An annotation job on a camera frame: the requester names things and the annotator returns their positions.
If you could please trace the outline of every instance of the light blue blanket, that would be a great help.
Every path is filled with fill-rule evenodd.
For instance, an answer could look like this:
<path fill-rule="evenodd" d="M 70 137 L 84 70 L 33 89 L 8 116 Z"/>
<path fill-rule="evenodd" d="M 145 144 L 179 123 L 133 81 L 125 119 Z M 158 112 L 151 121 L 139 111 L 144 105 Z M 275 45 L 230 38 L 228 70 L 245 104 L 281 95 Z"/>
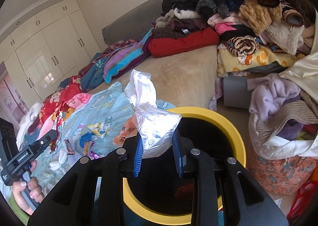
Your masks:
<path fill-rule="evenodd" d="M 162 100 L 157 102 L 160 109 L 166 110 L 175 107 Z M 99 136 L 92 137 L 95 143 L 90 150 L 101 156 L 107 155 L 118 148 L 112 143 L 112 140 L 120 133 L 123 125 L 133 113 L 131 104 L 122 92 L 122 86 L 119 82 L 114 83 L 105 91 L 96 93 L 86 105 L 75 111 L 64 123 L 61 143 L 57 150 L 50 154 L 50 150 L 47 148 L 37 158 L 38 165 L 32 176 L 39 180 L 44 195 L 47 195 L 71 166 L 83 156 L 84 149 L 80 147 L 82 135 L 92 132 L 92 129 L 99 130 Z M 75 154 L 67 155 L 67 160 L 60 168 L 51 170 L 50 163 L 59 160 L 61 149 L 66 148 L 64 141 L 66 139 L 69 140 Z"/>

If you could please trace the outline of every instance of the cabinet handle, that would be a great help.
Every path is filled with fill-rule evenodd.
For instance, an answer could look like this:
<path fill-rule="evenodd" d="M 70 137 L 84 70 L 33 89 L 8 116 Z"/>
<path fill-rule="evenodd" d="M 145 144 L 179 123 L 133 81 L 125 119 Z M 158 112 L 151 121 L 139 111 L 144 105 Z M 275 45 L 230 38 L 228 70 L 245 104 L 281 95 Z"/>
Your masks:
<path fill-rule="evenodd" d="M 30 85 L 29 81 L 27 80 L 28 85 L 30 86 L 30 88 L 32 89 L 32 86 Z"/>
<path fill-rule="evenodd" d="M 29 80 L 30 80 L 30 82 L 32 83 L 32 85 L 34 86 L 34 84 L 33 84 L 33 82 L 32 82 L 32 80 L 31 80 L 31 78 L 29 77 Z"/>

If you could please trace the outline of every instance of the green sleeve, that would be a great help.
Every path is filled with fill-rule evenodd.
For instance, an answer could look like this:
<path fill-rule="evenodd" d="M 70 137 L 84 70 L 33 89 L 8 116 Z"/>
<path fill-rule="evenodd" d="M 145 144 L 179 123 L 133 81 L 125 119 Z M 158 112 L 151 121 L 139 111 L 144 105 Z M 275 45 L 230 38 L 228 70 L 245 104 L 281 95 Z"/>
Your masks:
<path fill-rule="evenodd" d="M 29 215 L 27 215 L 16 203 L 13 195 L 8 199 L 8 204 L 13 210 L 13 212 L 16 214 L 16 216 L 20 219 L 21 222 L 23 222 L 24 225 L 28 224 L 28 220 L 30 218 Z"/>

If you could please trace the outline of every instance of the trash can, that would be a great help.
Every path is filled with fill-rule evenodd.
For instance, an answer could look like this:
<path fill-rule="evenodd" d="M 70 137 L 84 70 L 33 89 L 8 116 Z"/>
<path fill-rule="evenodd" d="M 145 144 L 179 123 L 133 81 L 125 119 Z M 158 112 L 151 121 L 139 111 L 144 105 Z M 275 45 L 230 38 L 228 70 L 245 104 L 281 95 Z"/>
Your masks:
<path fill-rule="evenodd" d="M 169 111 L 181 114 L 178 125 L 181 136 L 192 140 L 216 159 L 235 157 L 246 166 L 241 135 L 222 115 L 199 107 L 179 107 Z M 140 217 L 162 225 L 191 223 L 193 179 L 181 179 L 175 168 L 172 147 L 156 158 L 143 159 L 137 178 L 123 179 L 125 204 Z M 222 208 L 220 188 L 218 209 Z"/>

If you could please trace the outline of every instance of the fingernail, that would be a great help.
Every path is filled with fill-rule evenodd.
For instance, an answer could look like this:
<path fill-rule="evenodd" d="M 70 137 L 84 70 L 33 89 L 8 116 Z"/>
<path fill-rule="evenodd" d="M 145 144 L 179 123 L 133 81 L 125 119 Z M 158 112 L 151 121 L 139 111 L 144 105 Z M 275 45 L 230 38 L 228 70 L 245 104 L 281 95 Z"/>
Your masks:
<path fill-rule="evenodd" d="M 26 182 L 25 181 L 20 181 L 20 186 L 26 186 Z"/>

